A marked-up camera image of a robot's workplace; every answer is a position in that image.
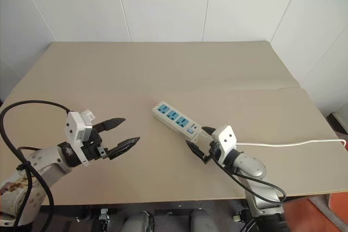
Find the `white power strip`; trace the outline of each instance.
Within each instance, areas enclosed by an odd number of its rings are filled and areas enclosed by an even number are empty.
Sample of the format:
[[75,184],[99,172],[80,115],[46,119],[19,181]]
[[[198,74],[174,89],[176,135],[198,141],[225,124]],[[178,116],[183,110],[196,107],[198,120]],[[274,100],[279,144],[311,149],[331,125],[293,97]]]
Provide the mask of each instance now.
[[196,142],[202,126],[166,102],[160,102],[152,109],[152,114],[186,140]]

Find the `robotic arm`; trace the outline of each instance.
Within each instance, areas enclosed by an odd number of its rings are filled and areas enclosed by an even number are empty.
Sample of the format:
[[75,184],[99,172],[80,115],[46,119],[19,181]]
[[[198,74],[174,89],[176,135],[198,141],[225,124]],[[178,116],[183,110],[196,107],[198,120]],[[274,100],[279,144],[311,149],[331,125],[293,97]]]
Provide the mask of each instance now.
[[[83,113],[69,111],[65,127],[69,142],[37,150],[27,158],[48,187],[70,173],[73,167],[80,164],[87,166],[91,160],[100,158],[112,160],[128,151],[140,139],[135,137],[122,141],[117,147],[109,150],[102,145],[99,133],[116,128],[125,119],[113,118],[92,125],[94,119],[90,111]],[[13,230],[20,208],[25,201],[29,183],[32,183],[31,191],[22,210],[17,231],[31,230],[32,222],[44,201],[46,191],[42,184],[34,177],[27,177],[26,173],[25,165],[21,164],[11,177],[0,185],[0,228],[2,229]]]
[[[265,165],[260,160],[236,150],[237,139],[231,126],[223,126],[218,129],[202,127],[202,129],[213,138],[209,155],[205,155],[193,142],[186,141],[189,148],[205,164],[213,159],[226,174],[245,189],[252,221],[257,224],[259,230],[290,231],[282,207],[286,194],[281,188],[266,181]],[[283,193],[282,200],[279,199],[276,189]],[[236,221],[241,219],[244,219],[245,223],[247,222],[244,213],[235,216]]]

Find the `power outlet socket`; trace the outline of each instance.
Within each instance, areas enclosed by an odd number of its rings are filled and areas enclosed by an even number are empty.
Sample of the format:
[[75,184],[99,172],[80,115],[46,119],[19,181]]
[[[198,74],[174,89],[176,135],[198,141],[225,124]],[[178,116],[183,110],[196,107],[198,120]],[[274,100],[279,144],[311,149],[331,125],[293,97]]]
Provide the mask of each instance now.
[[173,106],[160,102],[152,109],[155,118],[163,122],[188,141],[196,142],[202,126],[193,121]]

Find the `table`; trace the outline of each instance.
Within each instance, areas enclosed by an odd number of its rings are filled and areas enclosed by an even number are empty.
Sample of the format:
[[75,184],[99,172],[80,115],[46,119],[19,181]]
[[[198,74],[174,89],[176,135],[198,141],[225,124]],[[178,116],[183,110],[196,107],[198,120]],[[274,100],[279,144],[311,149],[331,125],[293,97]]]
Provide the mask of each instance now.
[[[52,187],[57,205],[244,198],[243,189],[213,162],[204,165],[152,116],[160,101],[203,126],[230,124],[239,142],[337,138],[265,41],[54,42],[2,108],[25,99],[90,109],[96,122],[125,117],[119,127],[102,133],[108,148],[141,137],[119,158],[78,166],[63,177]],[[65,117],[53,106],[22,105],[8,113],[5,128],[18,147],[46,148],[66,141]],[[348,190],[348,153],[340,142],[238,149],[261,159],[268,179],[290,196]],[[1,140],[1,180],[17,165]]]

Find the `white power cord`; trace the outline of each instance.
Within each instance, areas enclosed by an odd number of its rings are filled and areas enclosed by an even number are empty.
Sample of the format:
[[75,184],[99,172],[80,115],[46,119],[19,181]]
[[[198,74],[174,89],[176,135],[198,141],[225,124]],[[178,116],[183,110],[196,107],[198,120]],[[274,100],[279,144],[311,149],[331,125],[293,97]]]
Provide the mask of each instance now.
[[346,146],[347,141],[343,139],[331,139],[331,140],[309,140],[309,141],[302,141],[297,143],[288,143],[288,144],[266,144],[266,143],[249,143],[249,142],[237,142],[237,145],[246,145],[246,146],[264,146],[264,147],[291,147],[291,146],[298,146],[298,145],[304,145],[312,142],[333,142],[333,141],[340,141],[343,143],[343,147]]

